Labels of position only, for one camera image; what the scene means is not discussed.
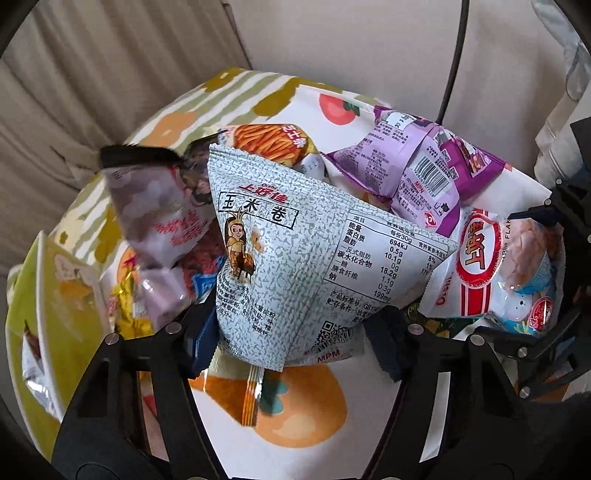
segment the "snack bag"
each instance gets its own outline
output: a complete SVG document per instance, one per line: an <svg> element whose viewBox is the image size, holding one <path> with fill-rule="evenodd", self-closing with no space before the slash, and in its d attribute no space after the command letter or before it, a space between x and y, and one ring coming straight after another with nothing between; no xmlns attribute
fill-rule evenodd
<svg viewBox="0 0 591 480"><path fill-rule="evenodd" d="M166 148L105 147L100 162L126 239L144 268L171 268L190 252L215 218L207 178L207 147L182 159Z"/></svg>
<svg viewBox="0 0 591 480"><path fill-rule="evenodd" d="M562 227L469 208L453 237L460 247L433 272L420 313L484 315L510 332L534 336L554 326L564 278Z"/></svg>
<svg viewBox="0 0 591 480"><path fill-rule="evenodd" d="M358 145L329 153L352 183L401 217L449 236L460 200L484 189L505 163L428 120L380 108L376 127Z"/></svg>
<svg viewBox="0 0 591 480"><path fill-rule="evenodd" d="M324 178L322 157L296 125L229 125L220 131L219 144L260 155L318 180Z"/></svg>
<svg viewBox="0 0 591 480"><path fill-rule="evenodd" d="M212 145L209 178L228 261L220 345L282 370L362 351L360 323L424 282L456 244L346 192Z"/></svg>
<svg viewBox="0 0 591 480"><path fill-rule="evenodd" d="M126 339L153 335L152 322L146 311L143 288L134 279L135 271L128 272L109 296L107 310L112 331Z"/></svg>
<svg viewBox="0 0 591 480"><path fill-rule="evenodd" d="M217 134L196 140L184 157L131 145L100 152L119 224L137 254L138 283L155 330L206 297L224 260L207 176L209 144L216 141ZM211 269L204 259L216 244ZM119 314L116 302L112 307Z"/></svg>
<svg viewBox="0 0 591 480"><path fill-rule="evenodd" d="M33 335L25 320L22 337L22 379L25 385L49 415L60 420L51 397L49 380L45 375L39 338Z"/></svg>

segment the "qr code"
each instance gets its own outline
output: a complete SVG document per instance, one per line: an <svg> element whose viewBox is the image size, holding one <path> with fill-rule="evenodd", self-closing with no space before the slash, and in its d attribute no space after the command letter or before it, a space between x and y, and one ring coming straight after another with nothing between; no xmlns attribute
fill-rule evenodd
<svg viewBox="0 0 591 480"><path fill-rule="evenodd" d="M304 354L307 355L312 352L320 353L336 343L346 343L350 338L351 329L349 327L342 327L333 322L325 321L318 332L314 346L307 352L304 352Z"/></svg>

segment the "beige curtain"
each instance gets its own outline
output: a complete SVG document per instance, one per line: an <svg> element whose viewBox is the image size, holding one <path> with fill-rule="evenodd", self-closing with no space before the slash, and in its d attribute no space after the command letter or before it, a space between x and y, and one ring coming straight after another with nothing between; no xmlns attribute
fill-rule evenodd
<svg viewBox="0 0 591 480"><path fill-rule="evenodd" d="M160 108L248 61L220 0L41 0L0 59L0 274Z"/></svg>

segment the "barcode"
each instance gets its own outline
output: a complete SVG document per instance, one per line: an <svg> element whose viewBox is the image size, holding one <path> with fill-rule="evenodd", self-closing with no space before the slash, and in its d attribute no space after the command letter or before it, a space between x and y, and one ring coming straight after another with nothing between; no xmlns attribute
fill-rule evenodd
<svg viewBox="0 0 591 480"><path fill-rule="evenodd" d="M423 157L417 164L414 174L421 180L431 197L436 197L449 186L449 179L428 157Z"/></svg>

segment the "black metal bracket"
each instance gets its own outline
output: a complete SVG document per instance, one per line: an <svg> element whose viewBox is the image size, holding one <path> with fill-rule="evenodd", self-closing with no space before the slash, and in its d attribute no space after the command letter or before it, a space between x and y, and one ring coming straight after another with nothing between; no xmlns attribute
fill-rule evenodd
<svg viewBox="0 0 591 480"><path fill-rule="evenodd" d="M152 337L125 341L110 334L105 339L68 407L54 449L52 464L67 479L227 480L187 381L194 377L187 338L203 329L211 305L193 308ZM419 325L409 331L415 364L401 383L362 480L468 480L482 472L498 480L525 479L534 462L524 403L485 339L438 338ZM138 386L141 371L152 373L169 462L150 454ZM443 441L439 455L421 463L440 372L451 375ZM508 436L512 442L505 440ZM521 445L518 450L515 442Z"/></svg>

